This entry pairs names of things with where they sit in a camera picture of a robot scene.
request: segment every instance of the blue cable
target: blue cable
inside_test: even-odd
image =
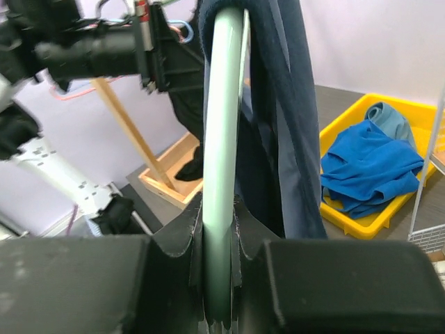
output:
[[[113,22],[113,23],[120,23],[120,22],[123,22],[124,20],[123,19],[108,19],[107,21]],[[195,37],[193,28],[187,21],[184,21],[182,19],[169,19],[167,22],[170,24],[183,24],[187,28],[187,37],[185,37],[184,40],[182,41],[184,44],[191,42],[193,37]]]
[[[187,28],[187,32],[188,32],[187,37],[184,38],[183,43],[187,44],[187,43],[191,42],[195,33],[193,32],[192,26],[187,21],[183,21],[182,19],[169,19],[168,23],[183,24]]]

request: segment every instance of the robotic arm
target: robotic arm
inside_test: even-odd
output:
[[[75,0],[7,4],[7,20],[0,24],[0,160],[14,161],[59,189],[102,234],[149,233],[132,218],[132,201],[67,163],[13,97],[29,79],[40,82],[43,69],[62,90],[73,79],[128,74],[139,74],[148,93],[198,89],[202,59],[179,43],[159,4],[135,1],[133,15],[122,23],[82,19]]]

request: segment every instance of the blue towel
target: blue towel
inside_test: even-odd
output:
[[[417,190],[423,159],[407,141],[389,138],[370,120],[341,132],[321,159],[321,185],[342,212],[361,218]]]
[[[372,120],[389,138],[408,141],[416,149],[414,136],[407,119],[388,103],[378,102],[368,109],[365,120]]]

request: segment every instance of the wooden base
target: wooden base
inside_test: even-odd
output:
[[[203,181],[202,179],[191,182],[179,181],[175,179],[175,175],[185,163],[193,158],[198,145],[199,141],[192,134],[187,133],[157,159],[159,166],[165,171],[176,190],[157,182],[149,168],[139,175],[140,181],[151,192],[176,207],[184,209],[196,193],[202,190]]]
[[[434,152],[431,155],[431,162],[442,174],[445,174],[445,151]]]
[[[437,252],[434,252],[434,253],[429,253],[427,255],[430,258],[431,262],[437,262],[437,261],[444,261],[445,260],[445,254],[441,250],[439,250]]]

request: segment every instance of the yellow bin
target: yellow bin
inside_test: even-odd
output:
[[[377,102],[386,102],[390,104],[395,110],[402,113],[408,119],[414,134],[417,150],[419,154],[425,158],[436,108],[426,104],[408,102],[378,94],[366,94],[321,131],[321,156],[326,154],[327,150],[334,143],[335,138],[340,132],[349,128],[351,125],[363,121],[368,108]],[[427,179],[434,172],[435,167],[430,164],[428,167]],[[384,211],[360,219],[354,220],[349,218],[346,214],[338,212],[333,208],[341,206],[337,202],[328,202],[327,204],[321,203],[321,215],[339,228],[342,228],[345,234],[351,234],[358,239],[372,239],[383,227],[389,228],[391,218],[413,194],[414,193],[409,193],[407,195],[396,197]]]

